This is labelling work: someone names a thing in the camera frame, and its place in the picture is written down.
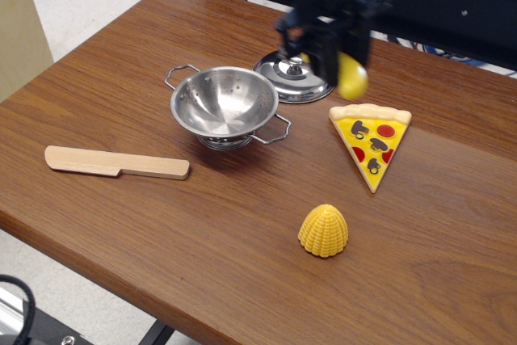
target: pot lid knob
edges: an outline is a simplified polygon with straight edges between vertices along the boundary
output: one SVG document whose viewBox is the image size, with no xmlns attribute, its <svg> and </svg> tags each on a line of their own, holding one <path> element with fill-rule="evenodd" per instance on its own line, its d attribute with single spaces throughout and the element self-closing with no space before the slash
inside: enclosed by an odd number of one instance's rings
<svg viewBox="0 0 517 345">
<path fill-rule="evenodd" d="M 290 76 L 300 76 L 303 74 L 303 70 L 301 69 L 301 64 L 304 63 L 304 60 L 301 57 L 291 57 L 289 58 L 289 68 L 287 70 L 287 74 Z"/>
</svg>

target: white floor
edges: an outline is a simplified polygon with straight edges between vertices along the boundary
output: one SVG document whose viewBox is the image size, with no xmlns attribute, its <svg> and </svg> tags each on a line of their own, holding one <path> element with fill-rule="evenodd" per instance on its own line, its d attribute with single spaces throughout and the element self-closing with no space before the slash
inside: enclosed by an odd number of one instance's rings
<svg viewBox="0 0 517 345">
<path fill-rule="evenodd" d="M 139 0 L 34 1 L 53 59 L 58 61 Z M 261 0 L 253 1 L 279 8 Z M 495 71 L 510 73 L 505 69 Z M 154 322 L 146 313 L 1 230 L 0 272 L 26 280 L 42 310 L 97 345 L 138 344 Z M 168 344 L 197 343 L 177 333 Z"/>
</svg>

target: toy pizza slice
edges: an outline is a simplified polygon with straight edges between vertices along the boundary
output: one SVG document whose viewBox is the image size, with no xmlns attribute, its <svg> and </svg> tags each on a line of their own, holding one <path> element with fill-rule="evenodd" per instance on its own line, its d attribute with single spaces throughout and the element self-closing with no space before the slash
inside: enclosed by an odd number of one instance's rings
<svg viewBox="0 0 517 345">
<path fill-rule="evenodd" d="M 333 107 L 330 120 L 375 193 L 411 122 L 411 113 L 375 104 Z"/>
</svg>

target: pepperoni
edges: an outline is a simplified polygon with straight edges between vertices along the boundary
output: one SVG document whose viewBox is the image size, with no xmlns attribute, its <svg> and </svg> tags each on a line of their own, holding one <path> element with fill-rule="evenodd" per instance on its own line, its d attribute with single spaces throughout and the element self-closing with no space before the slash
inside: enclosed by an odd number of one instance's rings
<svg viewBox="0 0 517 345">
<path fill-rule="evenodd" d="M 388 164 L 392 155 L 393 155 L 393 149 L 389 149 L 385 153 L 382 153 L 382 160 L 385 161 L 386 164 Z"/>
<path fill-rule="evenodd" d="M 352 149 L 354 150 L 357 159 L 359 159 L 359 162 L 362 162 L 364 160 L 364 151 L 359 147 L 352 147 Z"/>
<path fill-rule="evenodd" d="M 397 132 L 391 125 L 381 124 L 379 127 L 377 127 L 377 133 L 382 137 L 390 138 L 394 137 Z"/>
</svg>

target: beige wall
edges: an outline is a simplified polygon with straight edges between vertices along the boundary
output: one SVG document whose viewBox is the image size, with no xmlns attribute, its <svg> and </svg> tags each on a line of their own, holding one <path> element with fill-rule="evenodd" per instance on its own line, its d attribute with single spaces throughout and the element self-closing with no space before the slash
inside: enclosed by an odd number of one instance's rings
<svg viewBox="0 0 517 345">
<path fill-rule="evenodd" d="M 33 0 L 0 0 L 0 102 L 52 63 Z"/>
</svg>

